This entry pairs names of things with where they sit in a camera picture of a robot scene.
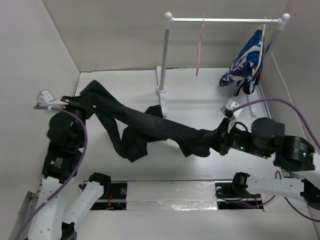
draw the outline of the white floor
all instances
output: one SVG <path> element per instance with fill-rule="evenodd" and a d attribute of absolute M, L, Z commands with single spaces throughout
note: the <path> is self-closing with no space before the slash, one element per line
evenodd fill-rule
<path fill-rule="evenodd" d="M 166 71 L 168 119 L 197 129 L 215 129 L 223 119 L 220 107 L 233 98 L 234 86 L 219 87 L 226 68 L 203 68 Z M 159 104 L 155 92 L 155 70 L 97 71 L 80 75 L 76 95 L 92 80 L 99 81 L 117 100 L 144 112 Z M 247 102 L 244 94 L 233 98 Z M 264 105 L 257 105 L 257 117 L 263 117 Z M 254 121 L 248 109 L 239 120 L 248 127 Z M 126 127 L 118 122 L 120 133 Z M 149 155 L 134 163 L 115 152 L 106 130 L 93 116 L 87 121 L 89 144 L 86 157 L 76 177 L 78 182 L 93 172 L 111 176 L 114 181 L 150 180 L 219 180 L 232 179 L 236 172 L 274 178 L 278 169 L 272 159 L 261 159 L 231 150 L 227 156 L 212 151 L 207 158 L 184 157 L 173 141 L 148 144 Z M 306 205 L 292 201 L 309 215 Z M 313 223 L 295 213 L 281 197 L 262 210 L 213 211 L 91 211 L 78 232 L 79 240 L 95 239 L 237 239 L 301 240 L 317 239 Z"/>

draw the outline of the clothes rack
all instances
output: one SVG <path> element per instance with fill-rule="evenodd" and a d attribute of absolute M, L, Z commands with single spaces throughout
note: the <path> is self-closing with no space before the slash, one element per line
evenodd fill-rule
<path fill-rule="evenodd" d="M 162 115 L 164 118 L 167 117 L 167 104 L 166 104 L 166 87 L 165 87 L 165 77 L 166 77 L 166 67 L 167 67 L 167 52 L 169 44 L 169 32 L 173 23 L 225 23 L 225 24 L 256 24 L 256 25 L 277 25 L 276 32 L 271 38 L 268 44 L 263 59 L 266 59 L 270 54 L 275 42 L 277 41 L 281 31 L 284 29 L 287 21 L 290 19 L 289 13 L 284 13 L 281 18 L 274 19 L 241 19 L 241 18 L 175 18 L 172 16 L 171 12 L 165 13 L 165 31 L 164 31 L 164 43 L 162 51 L 162 62 L 161 66 L 156 67 L 156 75 L 158 86 L 156 88 L 156 93 L 159 95 L 159 101 L 161 105 Z M 256 91 L 252 94 L 247 95 L 248 102 L 258 99 Z M 254 106 L 250 109 L 251 115 L 255 116 Z"/>

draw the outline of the corner wall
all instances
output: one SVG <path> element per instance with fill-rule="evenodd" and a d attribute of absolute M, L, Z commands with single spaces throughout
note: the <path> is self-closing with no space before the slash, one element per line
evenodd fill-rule
<path fill-rule="evenodd" d="M 274 59 L 270 56 L 264 65 L 261 85 L 267 98 L 292 102 L 320 140 L 320 2 L 290 2 L 287 11 L 291 18 L 274 46 Z M 276 102 L 268 103 L 268 107 L 272 118 L 285 124 L 288 135 L 307 137 L 313 143 L 292 109 Z M 320 211 L 310 209 L 310 214 L 320 219 Z M 314 225 L 319 236 L 320 224 Z"/>
<path fill-rule="evenodd" d="M 0 7 L 0 235 L 9 238 L 28 191 L 36 191 L 51 114 L 33 110 L 40 90 L 71 95 L 79 71 L 41 0 Z"/>
<path fill-rule="evenodd" d="M 176 18 L 279 18 L 287 1 L 43 0 L 80 71 L 156 69 L 162 59 L 165 12 Z M 228 68 L 257 28 L 205 24 L 200 66 Z M 200 24 L 173 24 L 168 67 L 196 67 L 199 34 Z"/>

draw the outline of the black garment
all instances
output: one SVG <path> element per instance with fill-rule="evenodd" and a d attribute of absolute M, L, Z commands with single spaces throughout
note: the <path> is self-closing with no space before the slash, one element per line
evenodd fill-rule
<path fill-rule="evenodd" d="M 146 155 L 147 143 L 171 139 L 178 143 L 184 156 L 194 154 L 199 157 L 210 155 L 210 147 L 216 151 L 219 148 L 219 141 L 216 139 L 215 131 L 205 129 L 197 130 L 186 125 L 164 119 L 159 105 L 150 106 L 145 113 L 131 109 L 118 102 L 99 82 L 92 81 L 77 97 L 64 97 L 71 102 L 83 106 L 96 106 L 94 111 L 86 110 L 85 116 L 88 119 L 93 113 L 96 114 L 103 127 L 109 134 L 115 151 L 123 158 L 131 162 Z M 116 120 L 128 125 L 120 137 Z M 65 113 L 58 113 L 52 118 L 56 123 L 65 121 Z"/>

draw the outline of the purple cable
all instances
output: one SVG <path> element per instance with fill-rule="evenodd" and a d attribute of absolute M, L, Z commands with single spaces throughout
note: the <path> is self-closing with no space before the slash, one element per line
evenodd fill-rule
<path fill-rule="evenodd" d="M 71 173 L 71 175 L 68 177 L 67 180 L 64 181 L 64 183 L 50 196 L 48 197 L 47 201 L 50 201 L 51 199 L 53 199 L 69 182 L 70 180 L 74 177 L 74 175 L 76 174 L 76 172 L 78 171 L 84 157 L 85 157 L 85 153 L 87 150 L 87 145 L 88 145 L 88 135 L 87 135 L 87 129 L 86 129 L 86 125 L 84 124 L 84 122 L 75 114 L 63 110 L 61 108 L 57 108 L 57 107 L 47 107 L 47 106 L 35 106 L 34 109 L 38 110 L 38 109 L 50 109 L 50 110 L 54 110 L 54 111 L 58 111 L 61 113 L 65 113 L 65 114 L 69 114 L 71 117 L 73 117 L 74 119 L 76 119 L 81 126 L 83 127 L 83 132 L 84 132 L 84 144 L 83 144 L 83 151 L 82 151 L 82 155 L 79 159 L 78 164 L 76 165 L 76 167 L 74 168 L 73 172 Z M 31 223 L 32 219 L 35 217 L 35 215 L 37 215 L 37 213 L 47 204 L 47 202 L 43 202 L 30 216 L 29 218 L 25 221 L 25 223 L 22 225 L 20 231 L 18 232 L 18 234 L 16 235 L 14 240 L 19 240 L 19 238 L 21 237 L 21 234 L 24 232 L 24 230 L 26 229 L 26 227 Z"/>
<path fill-rule="evenodd" d="M 306 130 L 308 131 L 310 137 L 312 138 L 312 140 L 314 141 L 315 145 L 317 146 L 317 148 L 320 150 L 320 144 L 318 142 L 318 140 L 316 139 L 315 135 L 313 134 L 313 132 L 311 131 L 305 117 L 302 115 L 302 113 L 298 110 L 298 108 L 296 108 L 293 104 L 291 104 L 290 102 L 286 101 L 286 100 L 283 100 L 283 99 L 280 99 L 280 98 L 265 98 L 265 99 L 259 99 L 259 100 L 255 100 L 255 101 L 251 101 L 251 102 L 248 102 L 248 103 L 245 103 L 241 106 L 238 106 L 236 107 L 235 109 L 232 110 L 232 112 L 234 113 L 235 111 L 239 110 L 239 109 L 243 109 L 245 107 L 248 107 L 250 105 L 253 105 L 253 104 L 257 104 L 257 103 L 261 103 L 261 102 L 269 102 L 269 101 L 277 101 L 277 102 L 281 102 L 281 103 L 284 103 L 286 105 L 288 105 L 289 107 L 291 107 L 293 110 L 295 110 L 295 112 L 298 114 L 298 116 L 300 117 L 300 119 L 302 120 Z M 275 172 L 275 178 L 277 179 L 277 173 L 279 174 L 279 179 L 282 179 L 281 177 L 281 174 L 279 171 L 276 171 Z M 248 203 L 245 203 L 245 202 L 236 202 L 236 201 L 229 201 L 228 203 L 235 203 L 235 204 L 239 204 L 239 205 L 242 205 L 244 208 L 258 208 L 260 206 L 263 206 L 265 204 L 268 204 L 272 199 L 274 199 L 275 196 L 271 197 L 268 201 L 266 201 L 265 203 L 263 204 L 259 204 L 257 206 L 252 206 Z M 295 206 L 293 206 L 293 204 L 288 200 L 287 197 L 284 197 L 284 199 L 286 200 L 286 202 L 290 205 L 290 207 L 292 207 L 293 210 L 295 210 L 298 214 L 300 214 L 302 217 L 308 219 L 308 220 L 311 220 L 313 222 L 316 222 L 316 223 L 320 223 L 320 220 L 318 219 L 314 219 L 312 217 L 308 217 L 307 215 L 303 214 L 302 212 L 300 212 L 298 209 L 295 208 Z"/>

